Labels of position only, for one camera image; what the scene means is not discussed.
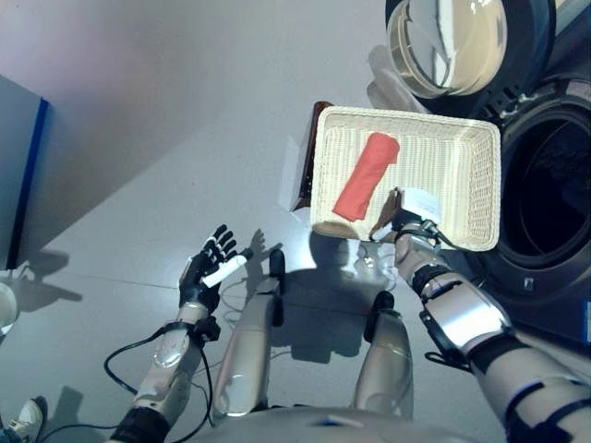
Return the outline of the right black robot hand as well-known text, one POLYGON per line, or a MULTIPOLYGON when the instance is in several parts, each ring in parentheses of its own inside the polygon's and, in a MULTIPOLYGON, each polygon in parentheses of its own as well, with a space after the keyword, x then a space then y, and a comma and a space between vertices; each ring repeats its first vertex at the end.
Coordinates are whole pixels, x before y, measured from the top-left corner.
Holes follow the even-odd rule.
POLYGON ((434 231, 440 224, 440 203, 429 192, 416 187, 396 187, 384 203, 369 240, 383 242, 404 230, 434 231))

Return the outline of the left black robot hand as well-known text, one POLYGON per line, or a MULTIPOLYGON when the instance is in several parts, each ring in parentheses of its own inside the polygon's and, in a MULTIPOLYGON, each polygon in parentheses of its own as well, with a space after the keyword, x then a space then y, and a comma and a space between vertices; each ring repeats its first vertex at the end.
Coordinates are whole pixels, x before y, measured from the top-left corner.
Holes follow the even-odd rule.
POLYGON ((221 283, 253 258, 250 248, 236 249, 234 233, 225 224, 206 239, 201 250, 192 256, 178 283, 179 307, 204 305, 212 313, 220 302, 221 283))

